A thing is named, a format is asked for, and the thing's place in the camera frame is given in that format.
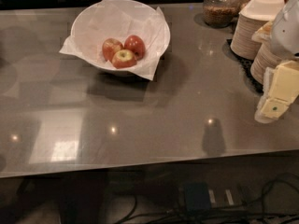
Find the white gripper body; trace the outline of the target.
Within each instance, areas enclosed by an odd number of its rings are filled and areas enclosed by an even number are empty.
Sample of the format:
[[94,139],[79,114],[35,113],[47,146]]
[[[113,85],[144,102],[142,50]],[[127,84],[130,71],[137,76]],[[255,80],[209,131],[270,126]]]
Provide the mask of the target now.
[[273,21],[270,49],[286,60],[299,59],[299,0],[289,0]]

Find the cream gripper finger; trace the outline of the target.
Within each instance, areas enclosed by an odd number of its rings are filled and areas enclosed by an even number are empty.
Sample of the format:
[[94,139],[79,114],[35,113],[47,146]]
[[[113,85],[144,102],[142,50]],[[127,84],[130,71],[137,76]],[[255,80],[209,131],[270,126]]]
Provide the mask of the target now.
[[290,104],[277,98],[263,96],[257,104],[254,118],[260,123],[271,123],[279,118],[289,109]]
[[267,68],[263,84],[266,87],[263,94],[267,100],[292,104],[299,95],[299,62],[287,61],[275,69]]

